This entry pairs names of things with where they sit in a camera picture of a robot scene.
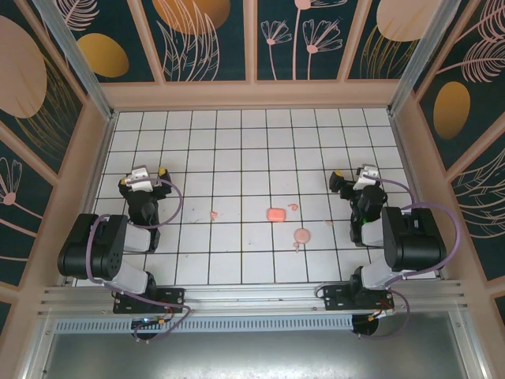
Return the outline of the pale pink round earbud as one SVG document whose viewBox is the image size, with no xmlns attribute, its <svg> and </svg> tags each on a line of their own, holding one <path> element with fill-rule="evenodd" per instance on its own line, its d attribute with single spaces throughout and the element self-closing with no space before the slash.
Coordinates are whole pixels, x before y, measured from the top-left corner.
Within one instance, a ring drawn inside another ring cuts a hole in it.
<svg viewBox="0 0 505 379">
<path fill-rule="evenodd" d="M 298 228 L 294 232 L 294 248 L 298 252 L 301 247 L 304 247 L 311 239 L 310 232 L 304 228 Z"/>
</svg>

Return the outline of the grey metal sheet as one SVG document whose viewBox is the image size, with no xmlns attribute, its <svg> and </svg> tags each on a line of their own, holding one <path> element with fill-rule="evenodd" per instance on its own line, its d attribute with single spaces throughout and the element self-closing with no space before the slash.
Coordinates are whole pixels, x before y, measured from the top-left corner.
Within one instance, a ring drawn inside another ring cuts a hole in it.
<svg viewBox="0 0 505 379">
<path fill-rule="evenodd" d="M 349 332 L 57 336 L 43 379 L 467 379 L 453 341 Z"/>
</svg>

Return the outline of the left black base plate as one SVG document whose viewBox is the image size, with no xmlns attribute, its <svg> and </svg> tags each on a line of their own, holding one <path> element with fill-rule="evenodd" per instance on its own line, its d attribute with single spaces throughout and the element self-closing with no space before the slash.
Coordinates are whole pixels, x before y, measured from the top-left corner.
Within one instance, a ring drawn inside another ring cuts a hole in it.
<svg viewBox="0 0 505 379">
<path fill-rule="evenodd" d="M 162 306 L 141 302 L 128 295 L 113 293 L 113 296 L 113 314 L 147 314 L 166 312 L 166 309 Z M 149 298 L 156 302 L 182 305 L 185 300 L 185 290 L 183 288 L 157 288 L 150 293 L 146 292 L 142 294 L 142 297 Z"/>
</svg>

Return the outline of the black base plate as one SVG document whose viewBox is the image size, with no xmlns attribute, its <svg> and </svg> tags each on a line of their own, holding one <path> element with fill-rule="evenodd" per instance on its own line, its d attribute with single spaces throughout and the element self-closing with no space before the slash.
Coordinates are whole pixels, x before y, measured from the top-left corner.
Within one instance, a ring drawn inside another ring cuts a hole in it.
<svg viewBox="0 0 505 379">
<path fill-rule="evenodd" d="M 392 293 L 366 288 L 352 289 L 349 284 L 329 285 L 322 288 L 326 310 L 382 310 L 394 309 Z"/>
<path fill-rule="evenodd" d="M 147 314 L 166 312 L 166 309 L 162 306 L 141 302 L 128 295 L 113 293 L 113 296 L 113 314 Z M 156 302 L 182 305 L 185 300 L 185 290 L 183 288 L 157 288 L 150 293 L 146 292 L 142 294 L 142 297 L 149 298 Z"/>
</svg>

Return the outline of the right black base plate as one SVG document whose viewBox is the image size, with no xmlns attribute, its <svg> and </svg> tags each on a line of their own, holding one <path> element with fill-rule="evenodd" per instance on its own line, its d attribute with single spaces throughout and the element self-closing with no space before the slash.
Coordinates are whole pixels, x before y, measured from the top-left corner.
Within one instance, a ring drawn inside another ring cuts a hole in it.
<svg viewBox="0 0 505 379">
<path fill-rule="evenodd" d="M 394 309 L 392 293 L 366 288 L 352 289 L 349 284 L 329 285 L 322 288 L 326 310 L 382 310 Z"/>
</svg>

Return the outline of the aluminium frame post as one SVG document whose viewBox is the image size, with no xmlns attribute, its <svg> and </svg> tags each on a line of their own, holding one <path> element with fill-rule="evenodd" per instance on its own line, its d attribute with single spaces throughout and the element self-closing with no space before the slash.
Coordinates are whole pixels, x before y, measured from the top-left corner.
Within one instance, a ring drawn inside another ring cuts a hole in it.
<svg viewBox="0 0 505 379">
<path fill-rule="evenodd" d="M 113 108 L 107 100 L 95 74 L 92 72 L 82 51 L 78 47 L 70 29 L 65 25 L 64 19 L 52 0 L 32 0 L 40 16 L 46 21 L 49 30 L 58 42 L 60 48 L 66 53 L 70 65 L 75 69 L 80 82 L 86 88 L 93 103 L 100 114 L 110 121 Z"/>
<path fill-rule="evenodd" d="M 454 19 L 460 3 L 461 0 L 440 0 L 387 106 L 388 115 L 391 118 L 395 118 L 410 96 L 419 76 Z"/>
</svg>

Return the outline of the aluminium mounting rail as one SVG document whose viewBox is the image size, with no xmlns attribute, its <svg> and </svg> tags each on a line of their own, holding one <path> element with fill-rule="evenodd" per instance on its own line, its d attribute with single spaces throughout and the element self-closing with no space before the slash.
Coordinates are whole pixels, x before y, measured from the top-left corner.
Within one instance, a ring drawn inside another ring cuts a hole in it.
<svg viewBox="0 0 505 379">
<path fill-rule="evenodd" d="M 184 303 L 203 316 L 308 315 L 324 312 L 314 283 L 185 285 Z M 392 289 L 404 295 L 414 313 L 464 310 L 457 280 L 405 280 Z M 112 317 L 114 299 L 103 287 L 48 287 L 37 313 L 44 317 Z"/>
</svg>

